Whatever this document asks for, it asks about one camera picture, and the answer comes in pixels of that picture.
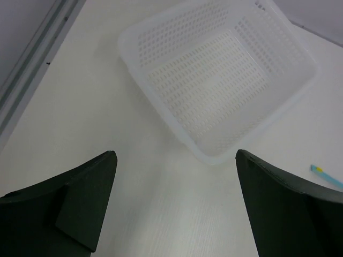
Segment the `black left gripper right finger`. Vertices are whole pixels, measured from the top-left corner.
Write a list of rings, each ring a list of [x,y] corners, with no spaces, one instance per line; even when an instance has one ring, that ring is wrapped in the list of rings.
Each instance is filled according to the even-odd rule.
[[[243,149],[235,160],[259,256],[342,256],[342,192]]]

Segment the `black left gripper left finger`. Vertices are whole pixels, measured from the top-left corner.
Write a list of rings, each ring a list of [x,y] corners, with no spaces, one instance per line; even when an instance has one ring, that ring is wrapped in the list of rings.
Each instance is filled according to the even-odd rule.
[[[86,163],[1,197],[1,256],[90,256],[96,251],[117,156]]]

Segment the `clear zip top bag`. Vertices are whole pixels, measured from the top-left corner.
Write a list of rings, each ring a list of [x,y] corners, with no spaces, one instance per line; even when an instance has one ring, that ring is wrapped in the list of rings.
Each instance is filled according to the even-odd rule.
[[[342,189],[342,182],[325,173],[320,167],[312,164],[310,170],[328,183]]]

